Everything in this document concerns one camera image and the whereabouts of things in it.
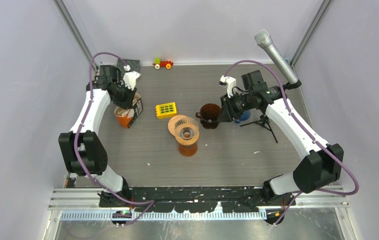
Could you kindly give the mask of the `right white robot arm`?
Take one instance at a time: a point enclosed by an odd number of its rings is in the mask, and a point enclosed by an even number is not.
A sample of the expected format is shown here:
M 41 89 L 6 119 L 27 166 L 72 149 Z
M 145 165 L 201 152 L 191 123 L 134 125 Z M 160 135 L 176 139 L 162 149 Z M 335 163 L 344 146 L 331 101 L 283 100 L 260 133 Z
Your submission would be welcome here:
M 300 117 L 279 86 L 267 86 L 259 70 L 244 74 L 241 79 L 245 90 L 235 93 L 236 79 L 221 76 L 219 85 L 225 87 L 227 93 L 220 98 L 221 112 L 217 121 L 232 122 L 245 111 L 260 110 L 282 130 L 301 159 L 294 171 L 264 182 L 263 200 L 273 206 L 283 199 L 284 194 L 311 193 L 339 180 L 342 168 L 329 154 L 342 160 L 342 147 L 337 143 L 330 145 L 319 137 Z

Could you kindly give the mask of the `coffee filter box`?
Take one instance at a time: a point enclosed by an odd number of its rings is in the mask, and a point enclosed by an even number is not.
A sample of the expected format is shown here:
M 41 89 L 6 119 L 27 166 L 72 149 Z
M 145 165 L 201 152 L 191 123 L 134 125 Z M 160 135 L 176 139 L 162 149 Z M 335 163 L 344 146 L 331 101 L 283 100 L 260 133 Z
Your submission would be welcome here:
M 136 93 L 132 100 L 131 108 L 124 109 L 117 106 L 113 113 L 117 119 L 118 124 L 126 129 L 129 129 L 136 121 L 136 119 L 141 115 L 143 110 L 144 107 L 142 97 L 139 93 Z

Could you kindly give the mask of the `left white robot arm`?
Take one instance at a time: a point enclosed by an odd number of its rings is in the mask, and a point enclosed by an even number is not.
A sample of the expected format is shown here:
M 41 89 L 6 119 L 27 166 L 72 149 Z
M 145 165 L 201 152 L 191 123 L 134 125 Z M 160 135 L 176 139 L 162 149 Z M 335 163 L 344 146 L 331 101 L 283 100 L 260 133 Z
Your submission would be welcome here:
M 119 207 L 130 203 L 128 183 L 108 165 L 107 151 L 98 131 L 110 103 L 125 110 L 132 108 L 140 76 L 129 64 L 123 69 L 101 65 L 99 73 L 85 87 L 85 103 L 76 123 L 58 137 L 66 170 L 78 176 L 90 176 L 105 191 L 112 190 L 111 200 Z

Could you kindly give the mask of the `amber glass carafe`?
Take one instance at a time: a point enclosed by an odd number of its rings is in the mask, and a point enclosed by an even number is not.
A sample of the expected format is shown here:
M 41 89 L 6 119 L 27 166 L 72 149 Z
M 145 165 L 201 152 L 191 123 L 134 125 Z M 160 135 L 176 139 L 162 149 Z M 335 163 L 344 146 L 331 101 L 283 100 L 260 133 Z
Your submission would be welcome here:
M 193 156 L 198 150 L 198 144 L 194 143 L 192 145 L 178 145 L 178 151 L 181 155 L 185 157 L 191 157 Z

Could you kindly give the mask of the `wooden ring holder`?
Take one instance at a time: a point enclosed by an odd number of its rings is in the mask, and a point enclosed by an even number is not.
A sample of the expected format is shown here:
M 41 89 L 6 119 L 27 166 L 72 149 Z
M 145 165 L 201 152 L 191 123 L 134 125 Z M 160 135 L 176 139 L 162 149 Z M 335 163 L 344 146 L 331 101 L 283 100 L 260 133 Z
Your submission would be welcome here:
M 199 136 L 199 133 L 190 133 L 189 131 L 184 131 L 176 133 L 175 139 L 182 146 L 191 146 L 198 141 Z

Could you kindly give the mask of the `clear glass dripper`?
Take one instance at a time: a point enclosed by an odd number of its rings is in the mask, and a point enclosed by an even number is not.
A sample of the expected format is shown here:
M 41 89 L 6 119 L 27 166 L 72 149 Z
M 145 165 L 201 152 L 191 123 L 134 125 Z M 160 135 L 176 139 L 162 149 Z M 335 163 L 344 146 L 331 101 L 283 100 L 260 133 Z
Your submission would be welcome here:
M 198 122 L 191 117 L 182 117 L 174 124 L 175 137 L 190 140 L 199 135 Z

